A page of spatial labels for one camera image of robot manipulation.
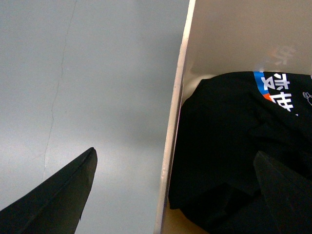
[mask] blue stripe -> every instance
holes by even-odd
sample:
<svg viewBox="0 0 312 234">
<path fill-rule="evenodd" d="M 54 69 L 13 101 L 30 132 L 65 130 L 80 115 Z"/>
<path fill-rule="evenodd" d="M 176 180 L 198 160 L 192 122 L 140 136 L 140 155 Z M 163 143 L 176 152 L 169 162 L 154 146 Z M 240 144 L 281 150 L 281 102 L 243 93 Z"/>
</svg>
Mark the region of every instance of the blue stripe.
<svg viewBox="0 0 312 234">
<path fill-rule="evenodd" d="M 258 90 L 260 91 L 260 93 L 262 95 L 268 94 L 269 91 L 264 90 L 264 83 L 261 80 L 261 77 L 264 77 L 264 73 L 263 72 L 253 72 L 253 75 L 254 75 L 254 79 L 255 79 L 255 82 L 257 83 Z"/>
</svg>

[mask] orange stripe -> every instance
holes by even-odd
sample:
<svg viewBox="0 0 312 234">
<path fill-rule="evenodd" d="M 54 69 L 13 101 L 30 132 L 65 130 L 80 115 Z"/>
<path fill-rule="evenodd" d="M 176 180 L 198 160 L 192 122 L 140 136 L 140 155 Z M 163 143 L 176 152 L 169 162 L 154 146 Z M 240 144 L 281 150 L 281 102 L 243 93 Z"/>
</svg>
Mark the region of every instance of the orange stripe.
<svg viewBox="0 0 312 234">
<path fill-rule="evenodd" d="M 269 101 L 272 101 L 272 99 L 270 98 L 270 94 L 264 94 L 263 97 Z"/>
</svg>

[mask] gray floor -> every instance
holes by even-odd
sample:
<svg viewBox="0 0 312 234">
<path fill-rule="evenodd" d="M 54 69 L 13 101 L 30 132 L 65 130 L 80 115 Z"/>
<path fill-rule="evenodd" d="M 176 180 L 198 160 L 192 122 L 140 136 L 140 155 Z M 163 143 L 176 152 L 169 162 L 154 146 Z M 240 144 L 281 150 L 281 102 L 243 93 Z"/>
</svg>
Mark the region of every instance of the gray floor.
<svg viewBox="0 0 312 234">
<path fill-rule="evenodd" d="M 187 6 L 0 1 L 0 209 L 95 147 L 76 233 L 153 232 Z"/>
</svg>

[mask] crack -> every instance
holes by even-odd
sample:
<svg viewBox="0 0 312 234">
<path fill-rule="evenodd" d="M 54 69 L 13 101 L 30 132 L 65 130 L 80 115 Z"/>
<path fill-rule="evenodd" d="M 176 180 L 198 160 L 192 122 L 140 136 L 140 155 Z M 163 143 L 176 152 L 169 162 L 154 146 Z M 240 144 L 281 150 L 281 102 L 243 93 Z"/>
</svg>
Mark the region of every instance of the crack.
<svg viewBox="0 0 312 234">
<path fill-rule="evenodd" d="M 67 27 L 67 31 L 66 31 L 66 34 L 65 34 L 65 45 L 63 47 L 63 52 L 62 52 L 62 62 L 61 62 L 61 75 L 60 75 L 60 79 L 58 79 L 58 84 L 57 84 L 57 88 L 56 88 L 56 93 L 54 95 L 54 99 L 53 99 L 53 102 L 52 102 L 52 108 L 51 108 L 51 114 L 52 114 L 52 123 L 51 123 L 51 128 L 50 128 L 50 132 L 49 132 L 49 137 L 48 137 L 48 141 L 47 141 L 47 144 L 45 146 L 45 150 L 44 150 L 44 170 L 43 170 L 43 174 L 42 174 L 42 181 L 44 181 L 44 177 L 45 177 L 45 171 L 47 169 L 47 150 L 48 150 L 48 147 L 49 147 L 49 143 L 50 143 L 50 139 L 51 139 L 51 133 L 52 133 L 52 129 L 54 127 L 54 104 L 55 104 L 55 101 L 58 97 L 58 94 L 59 94 L 59 87 L 60 87 L 60 82 L 63 80 L 63 72 L 64 72 L 64 57 L 65 57 L 65 50 L 66 50 L 66 46 L 67 46 L 67 37 L 68 37 L 68 33 L 69 33 L 69 29 L 70 29 L 70 26 L 72 24 L 72 20 L 73 20 L 73 17 L 74 17 L 74 13 L 75 13 L 75 9 L 76 9 L 76 4 L 77 4 L 77 0 L 75 0 L 75 3 L 74 3 L 74 8 L 73 8 L 73 11 L 72 11 L 72 15 L 71 15 L 71 18 L 69 20 L 69 24 L 68 24 L 68 27 Z"/>
</svg>

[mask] folded clothing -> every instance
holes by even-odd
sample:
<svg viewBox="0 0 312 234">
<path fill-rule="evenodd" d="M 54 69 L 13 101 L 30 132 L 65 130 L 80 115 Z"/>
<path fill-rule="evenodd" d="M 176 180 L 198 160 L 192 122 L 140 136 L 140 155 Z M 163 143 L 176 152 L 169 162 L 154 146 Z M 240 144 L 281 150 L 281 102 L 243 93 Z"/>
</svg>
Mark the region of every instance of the folded clothing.
<svg viewBox="0 0 312 234">
<path fill-rule="evenodd" d="M 181 108 L 170 208 L 212 234 L 279 233 L 253 161 L 264 151 L 312 177 L 309 93 L 308 75 L 236 72 L 202 80 Z"/>
</svg>

